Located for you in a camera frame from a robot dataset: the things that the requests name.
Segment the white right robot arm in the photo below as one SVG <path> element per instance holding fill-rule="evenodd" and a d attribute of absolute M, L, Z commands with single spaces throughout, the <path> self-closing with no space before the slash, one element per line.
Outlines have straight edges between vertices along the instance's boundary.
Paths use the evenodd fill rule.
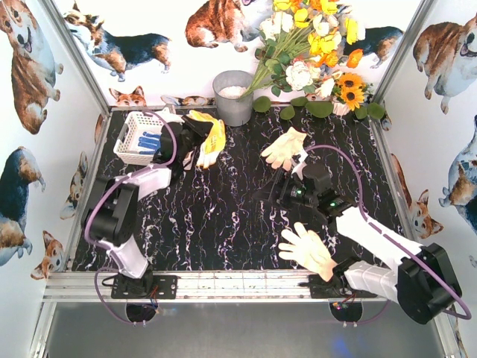
<path fill-rule="evenodd" d="M 337 263 L 321 238 L 297 222 L 283 230 L 279 256 L 315 273 L 316 285 L 345 292 L 363 291 L 399 304 L 413 321 L 426 324 L 462 302 L 462 291 L 447 252 L 437 244 L 406 239 L 362 212 L 359 204 L 339 195 L 321 163 L 280 169 L 253 199 L 282 210 L 304 207 L 322 224 L 373 253 L 372 265 L 358 257 Z"/>

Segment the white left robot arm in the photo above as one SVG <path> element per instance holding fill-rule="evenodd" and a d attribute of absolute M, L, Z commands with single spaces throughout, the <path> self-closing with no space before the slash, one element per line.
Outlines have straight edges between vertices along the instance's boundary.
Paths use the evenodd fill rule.
<path fill-rule="evenodd" d="M 183 116 L 182 122 L 165 124 L 160 148 L 142 168 L 95 179 L 82 217 L 84 238 L 103 248 L 123 276 L 140 279 L 149 266 L 134 238 L 138 202 L 181 175 L 187 154 L 206 141 L 212 128 L 211 122 Z"/>

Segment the blue dotted white glove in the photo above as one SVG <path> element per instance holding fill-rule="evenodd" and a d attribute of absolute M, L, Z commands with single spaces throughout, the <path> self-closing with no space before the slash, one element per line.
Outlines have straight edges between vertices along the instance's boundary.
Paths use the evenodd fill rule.
<path fill-rule="evenodd" d="M 161 135 L 144 131 L 138 138 L 137 148 L 139 154 L 153 155 L 161 149 Z"/>

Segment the white glove orange cuff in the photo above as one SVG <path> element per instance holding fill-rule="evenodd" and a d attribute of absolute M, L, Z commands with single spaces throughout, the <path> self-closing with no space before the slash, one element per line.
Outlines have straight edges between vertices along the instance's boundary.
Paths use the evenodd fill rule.
<path fill-rule="evenodd" d="M 221 119 L 216 119 L 208 113 L 190 110 L 188 117 L 199 122 L 212 123 L 212 129 L 208 137 L 200 146 L 200 153 L 196 162 L 197 167 L 208 169 L 216 163 L 218 155 L 224 150 L 227 142 L 225 125 Z"/>

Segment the white knit glove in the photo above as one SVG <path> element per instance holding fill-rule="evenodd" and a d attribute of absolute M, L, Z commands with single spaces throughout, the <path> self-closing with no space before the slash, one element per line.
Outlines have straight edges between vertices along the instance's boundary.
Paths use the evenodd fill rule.
<path fill-rule="evenodd" d="M 195 157 L 195 152 L 194 151 L 190 151 L 186 155 L 185 159 L 183 160 L 183 169 L 185 171 L 188 171 L 192 168 L 194 157 Z"/>

